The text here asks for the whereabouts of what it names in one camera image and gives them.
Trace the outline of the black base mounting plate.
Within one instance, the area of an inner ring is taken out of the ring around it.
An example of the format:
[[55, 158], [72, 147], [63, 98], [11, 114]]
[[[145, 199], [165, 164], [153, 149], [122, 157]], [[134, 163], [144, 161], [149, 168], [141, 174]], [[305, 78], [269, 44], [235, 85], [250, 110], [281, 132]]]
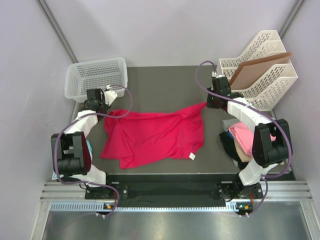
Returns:
[[198, 208], [223, 207], [235, 200], [259, 200], [259, 183], [242, 190], [235, 187], [235, 174], [110, 174], [107, 183], [119, 192], [119, 207]]

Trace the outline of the white perforated plastic basket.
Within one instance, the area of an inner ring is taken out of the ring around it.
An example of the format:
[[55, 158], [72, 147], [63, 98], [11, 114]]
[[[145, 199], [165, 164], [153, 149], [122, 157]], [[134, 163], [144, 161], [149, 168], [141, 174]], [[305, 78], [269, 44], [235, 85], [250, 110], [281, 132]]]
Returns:
[[123, 97], [128, 86], [127, 64], [123, 57], [104, 58], [71, 64], [67, 68], [64, 84], [64, 96], [67, 99], [83, 103], [87, 99], [87, 90], [113, 89], [117, 96]]

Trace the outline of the aluminium frame rail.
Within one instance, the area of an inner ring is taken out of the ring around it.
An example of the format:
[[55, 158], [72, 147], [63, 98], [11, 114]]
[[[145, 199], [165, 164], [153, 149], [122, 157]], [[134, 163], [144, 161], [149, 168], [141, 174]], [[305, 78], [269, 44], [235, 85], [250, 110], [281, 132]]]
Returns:
[[[269, 181], [266, 201], [304, 202], [313, 197], [306, 181]], [[85, 200], [86, 190], [77, 184], [65, 185], [59, 182], [44, 184], [40, 200], [45, 202], [79, 202]]]

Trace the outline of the cream perforated file organizer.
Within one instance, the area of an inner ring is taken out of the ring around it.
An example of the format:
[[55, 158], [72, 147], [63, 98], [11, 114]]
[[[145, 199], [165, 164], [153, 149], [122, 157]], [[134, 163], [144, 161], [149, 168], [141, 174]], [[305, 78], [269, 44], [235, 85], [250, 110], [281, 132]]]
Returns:
[[[262, 30], [239, 56], [221, 58], [219, 60], [219, 70], [230, 82], [242, 62], [286, 52], [276, 30]], [[257, 109], [271, 111], [297, 79], [298, 75], [289, 59], [285, 64], [273, 65], [247, 89], [232, 91], [241, 93]]]

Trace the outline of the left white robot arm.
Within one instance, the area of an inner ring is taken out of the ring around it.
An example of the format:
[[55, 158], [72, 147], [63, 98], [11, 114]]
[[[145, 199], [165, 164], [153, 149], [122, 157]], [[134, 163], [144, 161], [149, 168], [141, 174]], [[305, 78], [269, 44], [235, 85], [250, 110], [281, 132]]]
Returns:
[[117, 96], [110, 86], [105, 89], [87, 90], [86, 100], [75, 118], [76, 123], [68, 127], [59, 140], [57, 133], [50, 139], [52, 156], [54, 157], [57, 152], [57, 166], [61, 180], [85, 181], [91, 187], [96, 187], [97, 194], [105, 199], [113, 194], [114, 187], [107, 182], [107, 173], [93, 165], [93, 150], [87, 136], [103, 118], [96, 113], [106, 114]]

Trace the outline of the pink folded t shirt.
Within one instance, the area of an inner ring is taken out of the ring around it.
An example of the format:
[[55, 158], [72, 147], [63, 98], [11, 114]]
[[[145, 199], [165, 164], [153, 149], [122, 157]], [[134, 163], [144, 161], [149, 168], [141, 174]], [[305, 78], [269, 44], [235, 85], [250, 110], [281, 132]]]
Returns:
[[228, 130], [239, 143], [242, 150], [247, 155], [252, 156], [254, 133], [243, 122], [231, 125]]

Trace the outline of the red t shirt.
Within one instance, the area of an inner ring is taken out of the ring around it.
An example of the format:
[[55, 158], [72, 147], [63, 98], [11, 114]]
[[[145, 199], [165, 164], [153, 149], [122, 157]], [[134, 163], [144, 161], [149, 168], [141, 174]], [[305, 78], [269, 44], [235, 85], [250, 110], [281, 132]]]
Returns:
[[202, 102], [172, 113], [113, 110], [104, 120], [107, 140], [100, 158], [118, 160], [121, 169], [163, 159], [193, 160], [205, 143], [205, 107]]

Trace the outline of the grey folded t shirt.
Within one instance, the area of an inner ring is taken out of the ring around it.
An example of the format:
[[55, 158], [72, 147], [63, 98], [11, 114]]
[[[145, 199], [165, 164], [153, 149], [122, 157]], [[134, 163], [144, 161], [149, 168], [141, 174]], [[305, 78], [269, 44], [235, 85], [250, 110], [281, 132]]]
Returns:
[[228, 131], [229, 127], [238, 123], [239, 120], [237, 118], [233, 118], [233, 119], [226, 119], [222, 121], [222, 127], [224, 129], [224, 131]]

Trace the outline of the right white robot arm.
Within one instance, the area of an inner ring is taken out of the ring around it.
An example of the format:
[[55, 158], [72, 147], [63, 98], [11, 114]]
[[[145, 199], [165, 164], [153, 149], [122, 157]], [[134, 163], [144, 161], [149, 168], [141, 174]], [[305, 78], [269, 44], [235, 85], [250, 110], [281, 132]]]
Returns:
[[233, 181], [233, 192], [239, 198], [245, 198], [262, 177], [277, 178], [267, 173], [287, 161], [286, 169], [292, 162], [292, 146], [289, 124], [284, 119], [275, 120], [253, 107], [238, 92], [232, 92], [227, 77], [223, 75], [211, 78], [212, 86], [207, 89], [207, 106], [223, 109], [236, 117], [252, 133], [252, 155], [248, 165], [241, 170]]

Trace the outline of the teal and white hanger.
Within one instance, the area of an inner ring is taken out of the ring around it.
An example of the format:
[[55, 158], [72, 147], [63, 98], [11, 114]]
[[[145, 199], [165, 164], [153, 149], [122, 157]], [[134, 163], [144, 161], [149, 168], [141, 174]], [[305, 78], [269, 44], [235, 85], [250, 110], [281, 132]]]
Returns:
[[[90, 158], [91, 158], [91, 162], [92, 162], [93, 161], [93, 148], [92, 148], [92, 146], [91, 146], [91, 144], [90, 144], [90, 142], [88, 140], [86, 140], [86, 143], [87, 143], [87, 147], [88, 147]], [[51, 179], [53, 181], [56, 181], [58, 179], [55, 172], [53, 172]]]

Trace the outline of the beige folded t shirt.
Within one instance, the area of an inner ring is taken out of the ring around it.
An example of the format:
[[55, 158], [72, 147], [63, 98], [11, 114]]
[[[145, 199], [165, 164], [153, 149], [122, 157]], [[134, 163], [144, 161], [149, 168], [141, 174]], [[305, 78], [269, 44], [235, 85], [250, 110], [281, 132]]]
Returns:
[[240, 145], [238, 145], [237, 142], [235, 143], [235, 150], [242, 163], [249, 163], [253, 159], [252, 156], [244, 152], [244, 150], [241, 148]]

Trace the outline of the brown cardboard sheet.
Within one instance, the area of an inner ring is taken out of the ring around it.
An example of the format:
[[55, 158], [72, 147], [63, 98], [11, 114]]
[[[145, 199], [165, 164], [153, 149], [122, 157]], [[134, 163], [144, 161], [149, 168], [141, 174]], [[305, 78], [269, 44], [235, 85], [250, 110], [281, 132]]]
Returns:
[[240, 63], [229, 81], [230, 88], [232, 90], [249, 88], [273, 65], [286, 64], [291, 56], [291, 52], [283, 52]]

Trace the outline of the black folded t shirt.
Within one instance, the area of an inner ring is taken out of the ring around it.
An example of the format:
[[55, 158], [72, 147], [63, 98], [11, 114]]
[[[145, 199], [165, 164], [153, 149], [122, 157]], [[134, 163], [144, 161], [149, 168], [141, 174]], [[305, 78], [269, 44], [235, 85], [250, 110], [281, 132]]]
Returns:
[[240, 145], [236, 139], [231, 135], [231, 133], [228, 131], [224, 131], [219, 134], [220, 141], [222, 142], [223, 148], [227, 155], [231, 157], [236, 163], [235, 165], [238, 166], [241, 170], [244, 169], [248, 162], [241, 162], [235, 148], [235, 143]]

